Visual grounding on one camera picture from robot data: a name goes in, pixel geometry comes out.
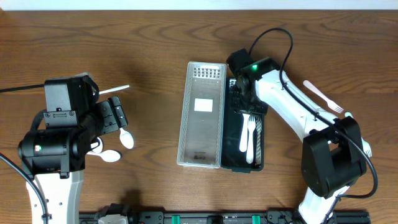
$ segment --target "white label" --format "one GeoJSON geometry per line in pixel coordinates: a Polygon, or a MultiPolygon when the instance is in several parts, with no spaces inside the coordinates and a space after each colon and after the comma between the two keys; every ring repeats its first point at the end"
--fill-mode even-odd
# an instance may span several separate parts
{"type": "Polygon", "coordinates": [[[213,100],[209,99],[195,99],[195,111],[212,112],[213,100]]]}

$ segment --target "green tape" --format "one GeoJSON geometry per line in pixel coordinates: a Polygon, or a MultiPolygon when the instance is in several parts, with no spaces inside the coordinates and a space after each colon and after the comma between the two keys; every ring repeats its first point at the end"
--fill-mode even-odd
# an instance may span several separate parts
{"type": "Polygon", "coordinates": [[[172,216],[172,224],[180,224],[180,216],[179,215],[172,216]]]}
{"type": "Polygon", "coordinates": [[[253,215],[251,218],[253,219],[253,224],[261,224],[261,217],[259,215],[253,215]]]}

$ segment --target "white wall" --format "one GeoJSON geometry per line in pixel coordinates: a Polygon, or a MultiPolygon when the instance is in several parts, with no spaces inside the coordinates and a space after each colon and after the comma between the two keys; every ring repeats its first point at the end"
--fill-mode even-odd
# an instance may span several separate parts
{"type": "Polygon", "coordinates": [[[398,9],[398,0],[0,0],[7,10],[398,9]]]}

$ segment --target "wooden table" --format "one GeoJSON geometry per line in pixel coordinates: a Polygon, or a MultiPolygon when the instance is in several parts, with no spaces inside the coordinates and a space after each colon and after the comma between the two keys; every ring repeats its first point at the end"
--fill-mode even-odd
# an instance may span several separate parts
{"type": "MultiPolygon", "coordinates": [[[[294,34],[289,77],[322,107],[326,103],[303,87],[304,80],[351,111],[372,146],[377,194],[344,199],[337,208],[368,210],[374,223],[396,222],[396,11],[2,12],[0,88],[85,71],[102,90],[130,84],[117,95],[136,145],[127,150],[113,133],[103,138],[105,148],[121,151],[121,161],[86,157],[81,211],[110,203],[168,211],[294,208],[307,188],[300,172],[302,144],[273,110],[266,117],[263,171],[176,165],[187,63],[225,63],[231,52],[250,47],[271,27],[294,34]]],[[[286,36],[270,33],[256,45],[254,57],[281,62],[287,48],[286,36]]],[[[45,108],[44,90],[0,94],[0,105],[0,151],[19,164],[17,145],[36,112],[45,108]]],[[[0,223],[31,223],[25,182],[3,162],[0,180],[0,223]]],[[[349,193],[365,194],[371,187],[368,172],[349,193]]]]}

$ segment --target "perforated tray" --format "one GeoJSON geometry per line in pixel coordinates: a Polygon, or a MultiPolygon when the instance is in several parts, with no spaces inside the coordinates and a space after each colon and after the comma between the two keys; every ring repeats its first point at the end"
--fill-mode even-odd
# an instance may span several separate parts
{"type": "Polygon", "coordinates": [[[177,164],[219,168],[226,65],[189,62],[177,164]]]}

